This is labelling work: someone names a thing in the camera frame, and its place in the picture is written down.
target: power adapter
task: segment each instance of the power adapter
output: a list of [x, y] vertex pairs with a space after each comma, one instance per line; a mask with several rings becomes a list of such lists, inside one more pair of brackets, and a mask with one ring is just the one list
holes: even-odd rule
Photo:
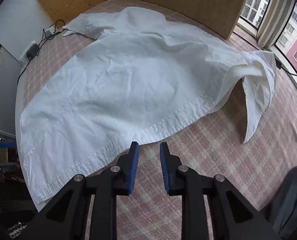
[[33, 58], [36, 57], [38, 51], [39, 51], [40, 47], [34, 43], [29, 49], [28, 51], [26, 52], [26, 57], [29, 59], [29, 60], [32, 60]]
[[54, 26], [51, 26], [50, 28], [45, 30], [45, 37], [46, 38], [48, 38], [48, 37], [50, 37], [51, 35], [54, 35], [54, 34], [55, 34]]

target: black gripper frame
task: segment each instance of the black gripper frame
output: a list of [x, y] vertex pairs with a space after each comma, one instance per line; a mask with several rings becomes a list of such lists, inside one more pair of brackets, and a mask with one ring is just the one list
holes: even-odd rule
[[199, 175], [160, 145], [170, 196], [182, 195], [182, 240], [209, 239], [203, 195], [207, 195], [214, 240], [280, 240], [269, 222], [222, 175]]
[[116, 239], [116, 196], [130, 194], [129, 172], [138, 143], [101, 174], [75, 175], [22, 231], [20, 240], [84, 240], [91, 196], [95, 195], [90, 240]]

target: wrinkled cloth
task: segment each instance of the wrinkled cloth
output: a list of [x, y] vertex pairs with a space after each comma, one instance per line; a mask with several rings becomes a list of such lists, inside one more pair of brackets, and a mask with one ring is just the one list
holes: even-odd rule
[[75, 174], [106, 166], [132, 141], [160, 141], [217, 111], [241, 78], [245, 142], [272, 101], [273, 53], [239, 52], [158, 12], [82, 14], [65, 28], [97, 41], [70, 59], [21, 115], [22, 167], [37, 202]]
[[297, 227], [297, 166], [289, 171], [272, 201], [261, 210], [282, 239]]

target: gray cloth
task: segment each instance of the gray cloth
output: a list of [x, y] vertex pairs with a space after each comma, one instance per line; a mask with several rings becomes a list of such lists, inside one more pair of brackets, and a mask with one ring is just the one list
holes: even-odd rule
[[289, 171], [272, 201], [261, 210], [282, 239], [297, 227], [297, 166]]

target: metal bolt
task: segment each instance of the metal bolt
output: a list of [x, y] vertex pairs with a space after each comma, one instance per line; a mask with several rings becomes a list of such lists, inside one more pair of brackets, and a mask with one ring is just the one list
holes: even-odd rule
[[120, 169], [121, 168], [119, 166], [117, 166], [117, 165], [114, 165], [114, 166], [111, 167], [112, 172], [118, 172]]
[[81, 174], [77, 174], [77, 175], [74, 176], [74, 180], [77, 181], [77, 182], [81, 181], [82, 179], [83, 179], [83, 176]]
[[215, 175], [215, 179], [219, 182], [225, 181], [225, 177], [222, 174]]
[[189, 170], [189, 167], [188, 166], [185, 166], [185, 165], [180, 165], [179, 168], [178, 168], [180, 171], [182, 172], [186, 172]]

